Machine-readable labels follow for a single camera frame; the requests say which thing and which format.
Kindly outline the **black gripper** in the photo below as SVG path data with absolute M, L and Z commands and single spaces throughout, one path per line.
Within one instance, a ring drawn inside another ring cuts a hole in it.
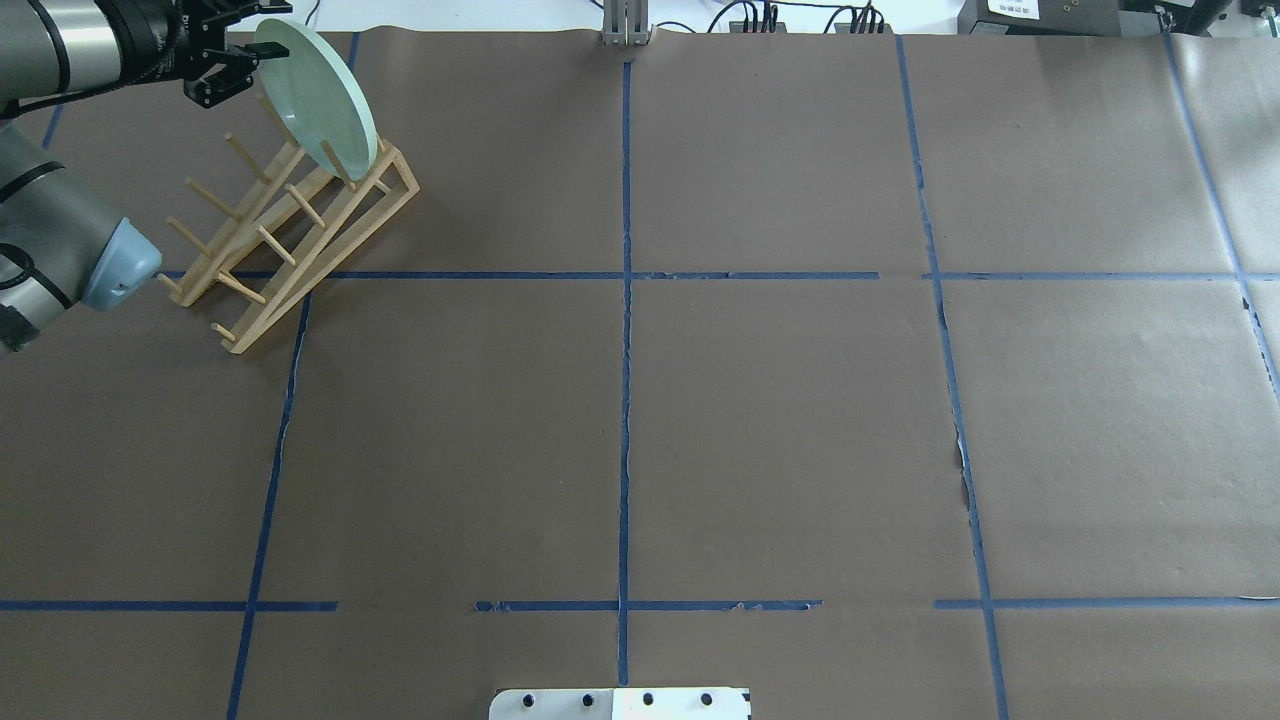
M 227 38 L 230 26 L 250 17 L 292 14 L 289 1 L 178 1 L 175 9 L 175 72 L 187 99 L 202 109 L 246 91 L 262 61 L 289 56 L 284 45 L 233 45 Z

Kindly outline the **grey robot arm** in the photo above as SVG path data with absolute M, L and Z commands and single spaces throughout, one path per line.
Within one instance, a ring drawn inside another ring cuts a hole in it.
M 232 26 L 288 1 L 5 1 L 1 5 L 1 343 L 32 345 L 63 313 L 113 310 L 163 255 L 22 117 L 134 86 L 178 81 L 201 108 L 246 91 L 279 44 L 232 44 Z

